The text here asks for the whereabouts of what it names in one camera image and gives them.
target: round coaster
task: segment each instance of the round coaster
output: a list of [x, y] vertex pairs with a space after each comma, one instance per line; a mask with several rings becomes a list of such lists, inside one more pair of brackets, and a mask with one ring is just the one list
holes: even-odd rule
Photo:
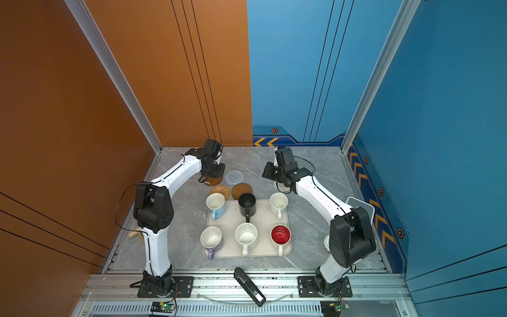
[[239, 199], [244, 193], [252, 193], [252, 187], [247, 183], [240, 183], [232, 188], [232, 198]]
[[209, 194], [211, 195], [214, 193], [221, 193], [224, 196], [225, 200], [231, 197], [231, 190], [229, 189], [229, 187], [225, 185], [218, 185], [213, 187], [212, 190], [209, 192]]
[[232, 170], [229, 173], [225, 175], [225, 182], [227, 185], [238, 185], [239, 183], [243, 183], [243, 180], [245, 179], [245, 176], [242, 172], [238, 170]]
[[219, 177], [219, 178], [214, 178], [214, 177], [209, 177], [207, 180], [204, 181], [204, 183], [208, 186], [216, 186], [218, 184], [220, 184], [220, 182], [222, 181], [222, 178], [223, 177]]
[[280, 192], [285, 193], [285, 194], [291, 191], [291, 189], [289, 187], [286, 187], [283, 183], [280, 183], [280, 182], [277, 182], [277, 181], [273, 181], [273, 187], [277, 191], [280, 191]]

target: beige tray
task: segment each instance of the beige tray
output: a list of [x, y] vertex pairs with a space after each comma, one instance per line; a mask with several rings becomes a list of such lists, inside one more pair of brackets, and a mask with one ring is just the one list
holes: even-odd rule
[[[207, 227], [218, 227], [222, 231], [222, 247], [215, 253], [215, 258], [236, 258], [242, 257], [242, 248], [236, 240], [236, 228], [242, 223], [246, 222], [246, 218], [241, 215], [239, 211], [239, 204], [237, 200], [226, 200], [227, 209], [223, 216], [217, 220], [211, 218], [211, 213], [208, 212]], [[271, 245], [271, 229], [276, 225], [288, 226], [287, 212], [282, 213], [282, 219], [271, 212], [269, 199], [258, 199], [256, 201], [257, 211], [256, 214], [250, 218], [252, 223], [257, 228], [257, 246], [248, 251], [249, 257], [265, 257], [265, 256], [278, 256], [278, 249]], [[285, 253], [287, 255], [292, 251], [292, 243], [289, 242], [286, 247]], [[202, 253], [208, 257], [208, 250], [202, 248]]]

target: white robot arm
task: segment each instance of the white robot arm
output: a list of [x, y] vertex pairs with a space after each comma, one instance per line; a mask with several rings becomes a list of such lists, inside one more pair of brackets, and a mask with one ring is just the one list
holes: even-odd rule
[[298, 168], [290, 148], [278, 147], [275, 162], [266, 164], [262, 176], [284, 183], [330, 223], [331, 255], [317, 268], [315, 284], [323, 296], [332, 296], [350, 266], [376, 249], [373, 219], [363, 208], [353, 208], [335, 197], [309, 170]]
[[191, 176], [201, 173], [199, 182], [224, 175], [220, 164], [223, 147], [208, 139], [202, 148], [188, 150], [173, 168], [149, 183], [137, 184], [134, 218], [146, 235], [146, 266], [140, 294], [167, 295], [172, 287], [171, 261], [167, 254], [167, 231], [174, 217], [171, 197]]

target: red mug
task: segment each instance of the red mug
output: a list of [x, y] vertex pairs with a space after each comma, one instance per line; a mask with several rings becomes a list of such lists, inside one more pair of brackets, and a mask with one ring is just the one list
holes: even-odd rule
[[291, 240], [291, 231], [284, 225], [276, 225], [271, 229], [271, 244], [278, 249], [278, 256], [283, 255], [283, 249], [286, 248]]

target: orange wall panel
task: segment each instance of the orange wall panel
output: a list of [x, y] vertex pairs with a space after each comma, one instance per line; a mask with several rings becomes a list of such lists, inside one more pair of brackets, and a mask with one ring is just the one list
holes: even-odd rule
[[66, 316], [154, 152], [64, 1], [1, 2], [0, 28], [1, 315]]
[[246, 1], [86, 5], [163, 146], [251, 145]]

